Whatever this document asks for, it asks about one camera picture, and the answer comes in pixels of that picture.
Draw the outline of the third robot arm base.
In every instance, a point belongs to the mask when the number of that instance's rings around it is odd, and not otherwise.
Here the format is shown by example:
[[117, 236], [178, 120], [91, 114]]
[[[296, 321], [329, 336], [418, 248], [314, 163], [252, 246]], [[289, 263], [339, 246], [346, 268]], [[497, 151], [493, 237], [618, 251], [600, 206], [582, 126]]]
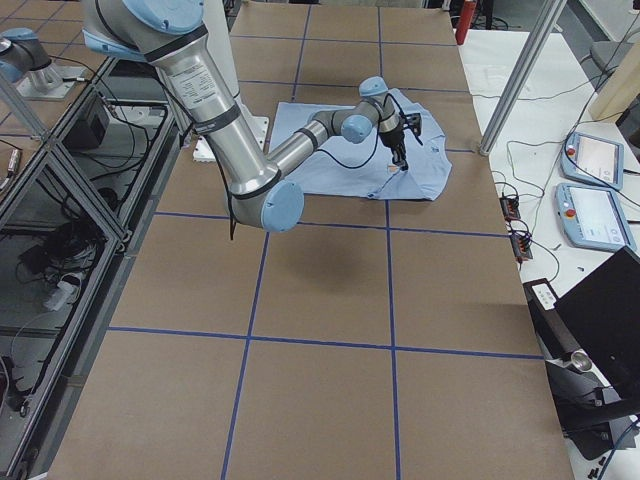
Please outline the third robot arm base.
[[29, 28], [1, 33], [1, 75], [28, 100], [61, 101], [87, 78], [86, 67], [56, 63]]

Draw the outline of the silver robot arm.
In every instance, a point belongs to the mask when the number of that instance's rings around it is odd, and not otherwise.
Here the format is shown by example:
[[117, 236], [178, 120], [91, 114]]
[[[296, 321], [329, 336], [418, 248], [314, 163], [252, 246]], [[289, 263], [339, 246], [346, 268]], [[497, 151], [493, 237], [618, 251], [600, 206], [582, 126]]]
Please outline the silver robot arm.
[[164, 73], [176, 103], [204, 137], [219, 164], [232, 220], [284, 232], [304, 209], [301, 187], [287, 176], [333, 136], [360, 143], [376, 132], [401, 170], [408, 168], [409, 122], [380, 77], [359, 87], [352, 109], [314, 114], [271, 154], [253, 136], [241, 107], [207, 49], [201, 1], [85, 1], [85, 44], [107, 56], [146, 62]]

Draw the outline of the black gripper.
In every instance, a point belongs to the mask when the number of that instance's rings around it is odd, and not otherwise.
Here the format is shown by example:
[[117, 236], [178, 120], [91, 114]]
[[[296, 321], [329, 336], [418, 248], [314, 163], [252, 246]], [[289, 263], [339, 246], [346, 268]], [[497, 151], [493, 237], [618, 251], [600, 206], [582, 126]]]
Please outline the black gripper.
[[406, 160], [405, 134], [402, 127], [381, 133], [381, 141], [392, 152], [392, 162], [401, 171], [408, 170]]

